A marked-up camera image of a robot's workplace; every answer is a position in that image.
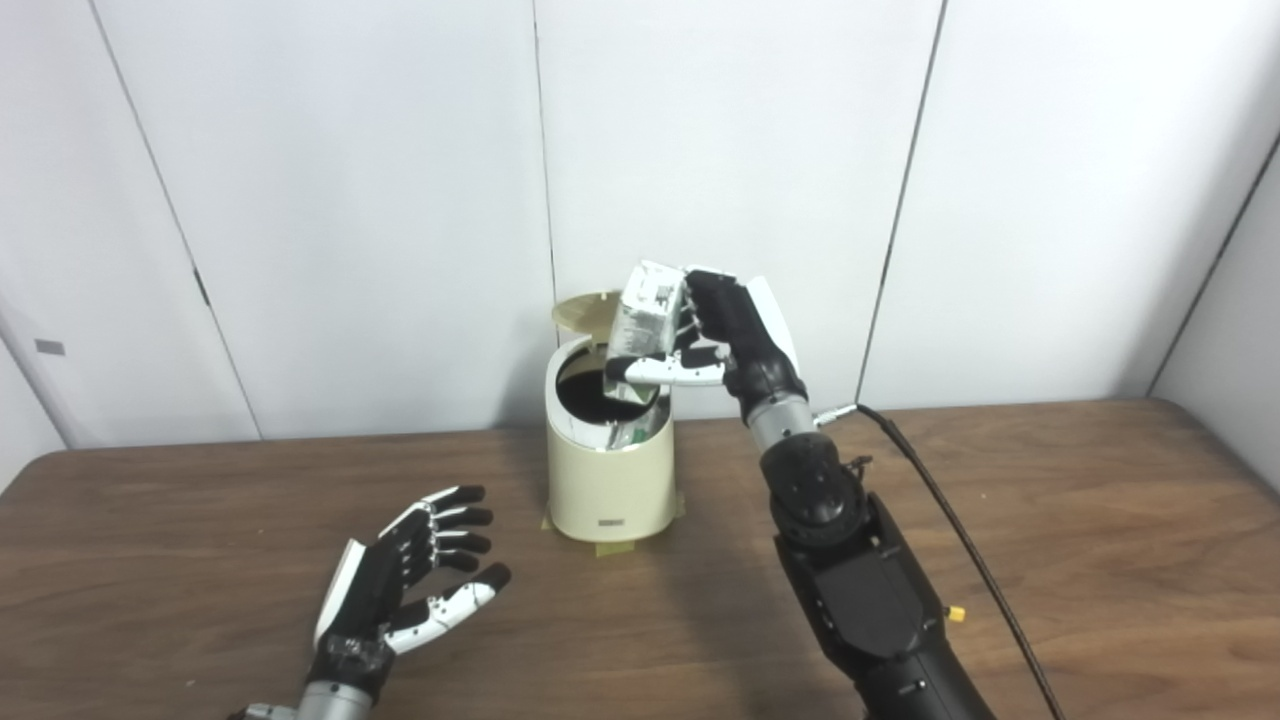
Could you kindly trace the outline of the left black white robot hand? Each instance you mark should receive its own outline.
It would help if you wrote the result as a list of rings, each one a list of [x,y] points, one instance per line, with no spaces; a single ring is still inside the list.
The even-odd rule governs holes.
[[[348,541],[316,620],[307,687],[375,707],[399,656],[454,630],[509,584],[504,564],[480,565],[492,542],[475,528],[494,520],[485,496],[483,486],[452,486],[410,503],[370,543]]]

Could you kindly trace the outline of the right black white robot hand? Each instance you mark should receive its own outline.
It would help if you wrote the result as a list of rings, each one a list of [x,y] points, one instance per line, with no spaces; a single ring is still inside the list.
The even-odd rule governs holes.
[[[748,420],[808,398],[794,343],[762,277],[643,261],[620,296],[605,350],[605,395],[643,404],[659,387],[719,386]]]

